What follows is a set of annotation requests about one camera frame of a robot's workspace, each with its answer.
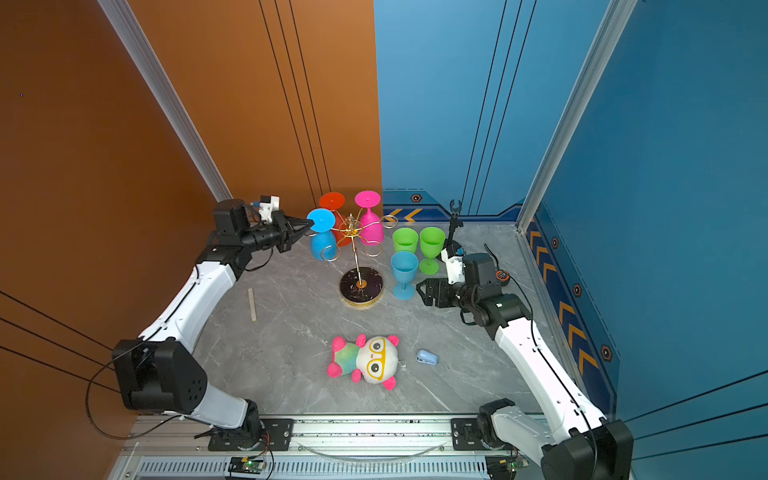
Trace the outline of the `blue wine glass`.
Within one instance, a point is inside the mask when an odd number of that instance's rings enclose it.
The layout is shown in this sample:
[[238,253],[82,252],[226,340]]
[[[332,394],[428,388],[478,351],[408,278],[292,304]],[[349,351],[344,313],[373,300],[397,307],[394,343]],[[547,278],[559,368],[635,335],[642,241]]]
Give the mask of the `blue wine glass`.
[[336,237],[332,231],[336,223],[334,214],[330,210],[317,208],[307,218],[313,222],[311,230],[314,235],[310,243],[312,255],[319,261],[334,261],[338,255]]
[[396,252],[392,256],[390,264],[396,281],[396,285],[393,288],[393,295],[398,300],[409,300],[415,294],[413,281],[419,267],[417,256],[408,251]]

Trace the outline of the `red wine glass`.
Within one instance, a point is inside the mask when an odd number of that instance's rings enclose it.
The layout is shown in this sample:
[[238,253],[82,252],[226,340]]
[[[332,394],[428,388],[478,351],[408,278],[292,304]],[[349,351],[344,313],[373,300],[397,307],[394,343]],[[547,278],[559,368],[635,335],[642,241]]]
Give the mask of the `red wine glass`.
[[351,239],[346,236],[347,223],[345,218],[341,215],[340,209],[345,204],[345,197],[339,192],[329,192],[324,194],[320,200],[319,205],[321,208],[329,210],[334,214],[335,225],[332,228],[332,232],[336,239],[338,247],[345,247],[351,243]]

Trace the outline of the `blue wine glass front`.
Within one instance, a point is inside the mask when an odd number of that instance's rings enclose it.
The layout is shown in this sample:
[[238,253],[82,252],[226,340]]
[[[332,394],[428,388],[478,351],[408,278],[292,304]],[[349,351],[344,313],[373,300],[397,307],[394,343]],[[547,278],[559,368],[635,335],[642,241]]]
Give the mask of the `blue wine glass front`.
[[396,252],[392,256],[390,264],[396,281],[396,285],[393,288],[393,295],[398,300],[409,300],[415,294],[413,281],[419,267],[417,256],[408,251]]

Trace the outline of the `green wine glass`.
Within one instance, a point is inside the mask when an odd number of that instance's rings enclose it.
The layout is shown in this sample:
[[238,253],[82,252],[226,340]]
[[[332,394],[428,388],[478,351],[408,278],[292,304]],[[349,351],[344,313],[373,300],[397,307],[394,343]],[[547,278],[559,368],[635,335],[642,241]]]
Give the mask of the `green wine glass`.
[[419,233],[412,228],[398,228],[392,235],[394,252],[415,254],[419,244]]
[[437,227],[427,227],[420,232],[420,250],[424,259],[419,263],[419,270],[423,274],[435,275],[439,271],[437,258],[444,248],[445,239],[445,232]]

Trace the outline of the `green wine glass front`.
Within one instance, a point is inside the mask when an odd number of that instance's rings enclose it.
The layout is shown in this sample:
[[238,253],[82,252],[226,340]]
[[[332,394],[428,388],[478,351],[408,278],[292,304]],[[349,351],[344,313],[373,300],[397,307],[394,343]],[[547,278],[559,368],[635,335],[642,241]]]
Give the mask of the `green wine glass front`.
[[394,252],[415,254],[419,244],[419,233],[412,228],[398,228],[392,235]]

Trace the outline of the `magenta wine glass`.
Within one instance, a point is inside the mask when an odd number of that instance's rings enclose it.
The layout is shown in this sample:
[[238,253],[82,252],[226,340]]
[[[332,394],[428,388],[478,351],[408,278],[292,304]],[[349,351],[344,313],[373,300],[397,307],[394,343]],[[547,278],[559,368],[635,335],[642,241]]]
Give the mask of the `magenta wine glass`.
[[355,203],[362,209],[361,241],[365,245],[379,245],[384,238],[384,228],[373,208],[381,203],[381,195],[372,190],[361,191],[355,196]]

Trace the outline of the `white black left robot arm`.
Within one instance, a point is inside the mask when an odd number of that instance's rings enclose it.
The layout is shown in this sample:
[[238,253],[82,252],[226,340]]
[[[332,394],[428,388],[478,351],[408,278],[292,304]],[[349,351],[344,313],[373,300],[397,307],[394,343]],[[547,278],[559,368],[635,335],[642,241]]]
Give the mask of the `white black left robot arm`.
[[262,440],[256,403],[211,385],[193,352],[219,301],[250,270],[254,253],[288,251],[311,230],[313,221],[288,216],[278,204],[276,197],[263,198],[257,222],[251,222],[242,200],[216,205],[215,229],[185,285],[137,339],[122,340],[113,349],[112,366],[127,409],[191,418],[209,425],[210,436],[239,449]]

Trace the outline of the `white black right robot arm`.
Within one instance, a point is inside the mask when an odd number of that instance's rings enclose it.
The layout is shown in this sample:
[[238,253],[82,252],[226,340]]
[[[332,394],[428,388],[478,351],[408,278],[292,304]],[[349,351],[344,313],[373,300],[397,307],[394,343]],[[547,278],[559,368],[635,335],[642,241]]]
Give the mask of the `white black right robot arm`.
[[611,421],[568,376],[543,340],[527,300],[503,290],[488,253],[441,253],[444,278],[427,278],[423,303],[457,308],[468,326],[483,328],[512,360],[545,417],[543,423],[507,399],[483,405],[478,426],[491,448],[509,445],[538,465],[546,479],[629,479],[634,438]]

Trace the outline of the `gold wine glass rack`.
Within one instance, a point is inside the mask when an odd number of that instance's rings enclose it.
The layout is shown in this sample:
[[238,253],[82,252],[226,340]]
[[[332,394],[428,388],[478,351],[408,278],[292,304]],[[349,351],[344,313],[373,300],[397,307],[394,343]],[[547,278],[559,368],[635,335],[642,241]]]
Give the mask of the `gold wine glass rack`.
[[344,238],[351,241],[355,265],[344,273],[339,281],[341,298],[350,307],[359,310],[370,308],[381,298],[384,291],[382,274],[375,268],[362,266],[360,263],[360,252],[369,258],[375,258],[383,252],[380,242],[377,243],[379,248],[377,253],[369,253],[364,247],[358,247],[358,244],[364,239],[363,230],[371,226],[392,229],[398,223],[399,221],[394,216],[385,215],[377,221],[363,224],[361,219],[350,214],[348,217],[341,218],[339,227],[331,228],[332,231],[340,232]]

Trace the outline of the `black round-base stand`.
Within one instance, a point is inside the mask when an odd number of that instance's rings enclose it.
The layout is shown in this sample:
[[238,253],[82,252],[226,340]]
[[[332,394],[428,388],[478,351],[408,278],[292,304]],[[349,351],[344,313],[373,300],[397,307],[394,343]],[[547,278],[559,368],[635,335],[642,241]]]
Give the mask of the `black round-base stand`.
[[463,222],[460,219],[460,213],[462,209],[462,201],[460,199],[453,199],[449,203],[450,208],[450,221],[449,221],[449,233],[444,242],[444,249],[448,252],[449,256],[463,256],[463,247],[454,239],[455,232],[458,228],[463,226]]

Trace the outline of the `small light blue stapler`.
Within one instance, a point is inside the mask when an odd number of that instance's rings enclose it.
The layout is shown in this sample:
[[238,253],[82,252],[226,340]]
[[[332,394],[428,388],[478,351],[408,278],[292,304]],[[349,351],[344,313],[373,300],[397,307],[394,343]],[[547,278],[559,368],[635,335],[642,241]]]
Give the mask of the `small light blue stapler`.
[[437,366],[439,363],[439,357],[426,350],[419,350],[416,354],[416,360],[429,366]]

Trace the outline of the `wooden stick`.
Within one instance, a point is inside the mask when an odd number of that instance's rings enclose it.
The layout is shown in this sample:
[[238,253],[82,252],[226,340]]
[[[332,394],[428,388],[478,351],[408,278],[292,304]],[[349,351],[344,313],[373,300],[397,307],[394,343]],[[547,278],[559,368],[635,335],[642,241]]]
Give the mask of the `wooden stick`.
[[250,318],[252,322],[256,322],[258,320],[257,317],[257,309],[255,304],[255,295],[253,288],[248,288],[248,301],[249,301],[249,311],[250,311]]

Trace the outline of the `colourful plush toy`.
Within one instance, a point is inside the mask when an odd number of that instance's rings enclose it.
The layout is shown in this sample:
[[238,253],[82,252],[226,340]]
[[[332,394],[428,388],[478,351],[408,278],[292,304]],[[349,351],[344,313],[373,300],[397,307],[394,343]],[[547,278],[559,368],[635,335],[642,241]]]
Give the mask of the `colourful plush toy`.
[[337,336],[331,342],[331,362],[327,374],[331,378],[350,375],[354,383],[365,380],[392,391],[397,385],[395,375],[399,366],[399,343],[396,335],[368,339],[361,334],[354,342]]

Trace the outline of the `circuit board right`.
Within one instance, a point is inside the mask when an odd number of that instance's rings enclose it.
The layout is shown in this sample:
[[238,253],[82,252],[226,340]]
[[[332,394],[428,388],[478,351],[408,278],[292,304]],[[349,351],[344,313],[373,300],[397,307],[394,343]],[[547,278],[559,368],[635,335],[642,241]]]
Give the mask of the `circuit board right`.
[[490,480],[514,480],[521,469],[529,466],[523,457],[485,456],[484,459]]

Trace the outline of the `green circuit board left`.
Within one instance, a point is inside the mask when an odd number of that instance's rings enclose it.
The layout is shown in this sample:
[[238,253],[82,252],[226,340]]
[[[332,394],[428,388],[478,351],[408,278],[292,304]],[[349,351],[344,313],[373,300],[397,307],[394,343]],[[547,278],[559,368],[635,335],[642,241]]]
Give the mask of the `green circuit board left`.
[[269,473],[268,462],[262,457],[234,456],[230,458],[227,476],[236,479],[265,478]]

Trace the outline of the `aluminium front rail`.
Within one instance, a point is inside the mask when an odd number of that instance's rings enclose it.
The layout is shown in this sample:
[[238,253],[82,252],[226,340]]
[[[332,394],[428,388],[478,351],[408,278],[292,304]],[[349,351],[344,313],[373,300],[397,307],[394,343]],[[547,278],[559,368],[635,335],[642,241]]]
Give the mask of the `aluminium front rail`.
[[231,457],[268,462],[254,479],[489,479],[485,456],[529,461],[515,479],[542,478],[539,466],[516,448],[491,449],[480,438],[474,415],[268,415],[269,437],[252,451],[214,447],[205,425],[141,417],[135,427],[153,433],[125,442],[112,479],[236,479]]

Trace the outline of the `aluminium corner post left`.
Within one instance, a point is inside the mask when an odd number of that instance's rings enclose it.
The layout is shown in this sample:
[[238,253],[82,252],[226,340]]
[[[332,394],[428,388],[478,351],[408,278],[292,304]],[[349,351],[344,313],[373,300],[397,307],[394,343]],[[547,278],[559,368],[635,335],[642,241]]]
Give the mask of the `aluminium corner post left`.
[[98,4],[211,194],[217,201],[232,199],[228,185],[129,2],[98,0]]

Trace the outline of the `aluminium corner post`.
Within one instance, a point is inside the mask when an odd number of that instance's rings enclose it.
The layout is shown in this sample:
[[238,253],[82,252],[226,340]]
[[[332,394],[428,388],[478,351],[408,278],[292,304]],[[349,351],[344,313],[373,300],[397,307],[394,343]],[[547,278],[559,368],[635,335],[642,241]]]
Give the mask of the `aluminium corner post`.
[[522,205],[516,222],[520,234],[532,222],[637,3],[609,2]]
[[129,2],[98,0],[98,4],[211,194],[217,201],[232,199],[228,185]]

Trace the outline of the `aluminium corner post right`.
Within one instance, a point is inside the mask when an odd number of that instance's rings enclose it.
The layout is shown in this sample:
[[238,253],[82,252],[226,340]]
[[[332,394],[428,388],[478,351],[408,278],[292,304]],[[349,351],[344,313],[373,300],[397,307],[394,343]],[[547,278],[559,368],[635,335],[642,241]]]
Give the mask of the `aluminium corner post right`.
[[520,234],[532,222],[637,3],[609,2],[522,205],[516,222]]

